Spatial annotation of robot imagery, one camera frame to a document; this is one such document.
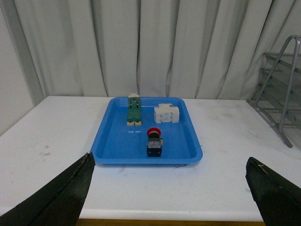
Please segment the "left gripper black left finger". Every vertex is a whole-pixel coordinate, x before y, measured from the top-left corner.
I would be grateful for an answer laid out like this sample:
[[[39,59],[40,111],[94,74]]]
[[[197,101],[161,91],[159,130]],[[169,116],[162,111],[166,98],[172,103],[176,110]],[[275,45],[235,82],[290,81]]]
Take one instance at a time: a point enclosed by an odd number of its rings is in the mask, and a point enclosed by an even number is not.
[[[36,193],[0,217],[2,226],[74,226],[85,203],[95,160],[86,153]]]

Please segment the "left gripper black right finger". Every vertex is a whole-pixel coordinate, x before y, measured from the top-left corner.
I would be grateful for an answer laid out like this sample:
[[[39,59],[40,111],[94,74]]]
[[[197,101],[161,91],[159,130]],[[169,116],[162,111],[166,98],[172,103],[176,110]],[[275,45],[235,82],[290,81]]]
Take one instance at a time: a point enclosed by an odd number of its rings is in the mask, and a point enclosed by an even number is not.
[[[246,181],[267,226],[301,224],[301,189],[274,170],[250,157]]]

